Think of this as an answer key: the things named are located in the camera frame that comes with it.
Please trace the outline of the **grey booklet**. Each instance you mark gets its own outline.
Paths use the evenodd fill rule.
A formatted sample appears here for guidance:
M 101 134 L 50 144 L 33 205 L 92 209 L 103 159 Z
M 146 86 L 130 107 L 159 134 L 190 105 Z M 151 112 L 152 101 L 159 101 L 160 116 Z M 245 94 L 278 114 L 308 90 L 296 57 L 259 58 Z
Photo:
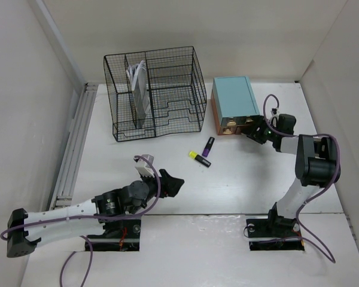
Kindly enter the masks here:
M 151 111 L 150 94 L 148 91 L 148 75 L 146 61 L 129 65 L 126 75 L 132 92 L 132 117 L 137 129 L 144 125 L 148 113 Z

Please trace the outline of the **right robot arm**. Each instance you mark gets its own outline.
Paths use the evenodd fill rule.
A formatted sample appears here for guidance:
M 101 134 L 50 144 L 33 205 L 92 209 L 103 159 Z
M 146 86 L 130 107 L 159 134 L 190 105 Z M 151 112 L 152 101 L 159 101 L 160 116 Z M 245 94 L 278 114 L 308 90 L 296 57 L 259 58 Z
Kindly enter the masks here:
M 320 189 L 340 176 L 338 148 L 329 136 L 294 135 L 296 118 L 280 114 L 271 120 L 259 116 L 241 133 L 259 144 L 272 143 L 277 152 L 296 156 L 296 178 L 266 219 L 247 219 L 250 238 L 289 237 L 299 232 L 301 208 Z

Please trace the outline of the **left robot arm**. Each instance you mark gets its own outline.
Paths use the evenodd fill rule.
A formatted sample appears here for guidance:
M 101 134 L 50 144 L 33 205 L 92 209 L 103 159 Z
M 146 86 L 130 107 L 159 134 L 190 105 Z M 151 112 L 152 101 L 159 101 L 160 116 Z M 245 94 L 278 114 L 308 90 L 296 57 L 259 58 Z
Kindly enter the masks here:
M 29 255 L 36 247 L 71 237 L 118 236 L 125 221 L 139 219 L 151 209 L 149 201 L 175 197 L 184 183 L 160 169 L 158 176 L 142 176 L 76 205 L 46 212 L 16 209 L 1 234 L 7 243 L 7 257 Z

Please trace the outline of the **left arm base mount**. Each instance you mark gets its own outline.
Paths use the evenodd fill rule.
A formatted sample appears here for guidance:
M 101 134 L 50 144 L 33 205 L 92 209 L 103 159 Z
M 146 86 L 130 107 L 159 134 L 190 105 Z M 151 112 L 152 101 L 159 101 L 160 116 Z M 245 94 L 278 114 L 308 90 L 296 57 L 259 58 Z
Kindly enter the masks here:
M 105 221 L 100 235 L 87 236 L 94 251 L 134 252 L 139 251 L 141 217 L 120 221 Z

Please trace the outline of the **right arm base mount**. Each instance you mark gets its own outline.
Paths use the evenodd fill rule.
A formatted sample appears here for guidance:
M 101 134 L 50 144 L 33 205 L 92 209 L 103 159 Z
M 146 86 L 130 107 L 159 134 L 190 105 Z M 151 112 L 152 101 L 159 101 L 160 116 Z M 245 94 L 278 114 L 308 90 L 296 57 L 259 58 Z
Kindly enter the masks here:
M 246 219 L 250 251 L 304 251 L 295 219 Z

